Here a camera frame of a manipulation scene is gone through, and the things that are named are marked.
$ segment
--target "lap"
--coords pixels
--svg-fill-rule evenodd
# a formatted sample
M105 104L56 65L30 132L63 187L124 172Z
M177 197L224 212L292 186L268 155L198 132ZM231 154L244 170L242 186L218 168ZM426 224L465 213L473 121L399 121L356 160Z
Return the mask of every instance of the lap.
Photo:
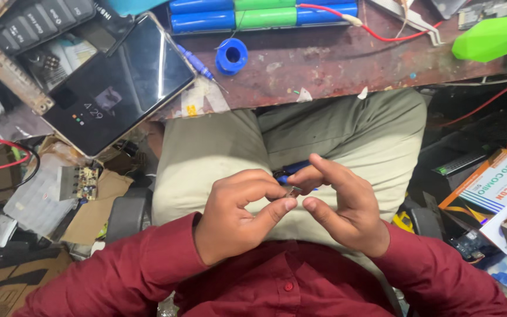
M154 192L153 222L161 225L187 213L202 212L212 184L244 169L267 172L304 161L315 152L347 166L369 181L391 221L402 203L420 150L426 107L411 89L317 100L280 107L258 119L232 111L167 122ZM333 208L336 193L312 193ZM268 239L296 239L339 247L302 208L289 212ZM252 203L257 213L267 200Z

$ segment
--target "red shirt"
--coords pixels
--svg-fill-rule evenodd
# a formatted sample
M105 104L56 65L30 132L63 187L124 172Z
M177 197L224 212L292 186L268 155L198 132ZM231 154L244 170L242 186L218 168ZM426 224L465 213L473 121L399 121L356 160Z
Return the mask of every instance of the red shirt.
M208 268L189 214L107 245L32 292L14 316L155 316L176 291L185 316L393 316L376 278L337 251L273 241ZM439 240L388 225L391 244L371 259L421 316L507 316L485 272Z

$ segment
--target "wooden table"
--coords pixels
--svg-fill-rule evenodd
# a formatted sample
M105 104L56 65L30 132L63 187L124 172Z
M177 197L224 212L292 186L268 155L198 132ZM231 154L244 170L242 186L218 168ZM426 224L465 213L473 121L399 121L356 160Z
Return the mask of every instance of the wooden table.
M359 0L358 8L363 23L383 37L396 36L402 26L371 2ZM411 9L431 25L440 21L423 1L416 1ZM359 94L365 87L371 92L507 73L502 58L478 63L454 57L451 46L462 33L457 29L457 16L444 21L439 30L446 42L439 47L433 47L428 35L382 42L354 26L237 32L236 38L246 44L250 56L235 76L224 76L215 67L214 48L230 33L174 39L213 70L215 79L230 91L224 96L231 109L295 102L298 95L292 91L303 87L317 99ZM401 36L416 32L406 26ZM180 109L177 98L159 111L159 117L178 117ZM207 102L203 110L213 112Z

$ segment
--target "precision screwdriver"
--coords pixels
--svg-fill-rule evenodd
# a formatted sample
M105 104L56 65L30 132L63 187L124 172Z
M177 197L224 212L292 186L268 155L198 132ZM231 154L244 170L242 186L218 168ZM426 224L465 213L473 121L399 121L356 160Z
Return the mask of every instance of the precision screwdriver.
M228 90L224 89L219 82L215 80L215 77L212 75L211 71L203 64L203 62L198 59L193 53L186 50L184 47L178 44L179 50L183 53L183 55L187 58L187 60L193 65L193 67L199 72L201 75L207 77L208 80L214 82L218 85L222 90L224 90L227 94L230 94Z

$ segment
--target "black phone screen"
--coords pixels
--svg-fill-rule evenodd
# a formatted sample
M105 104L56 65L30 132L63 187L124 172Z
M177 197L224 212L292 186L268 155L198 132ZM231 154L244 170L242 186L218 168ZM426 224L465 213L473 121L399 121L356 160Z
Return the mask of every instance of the black phone screen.
M96 156L194 80L178 48L145 15L110 56L97 53L50 92L43 118Z

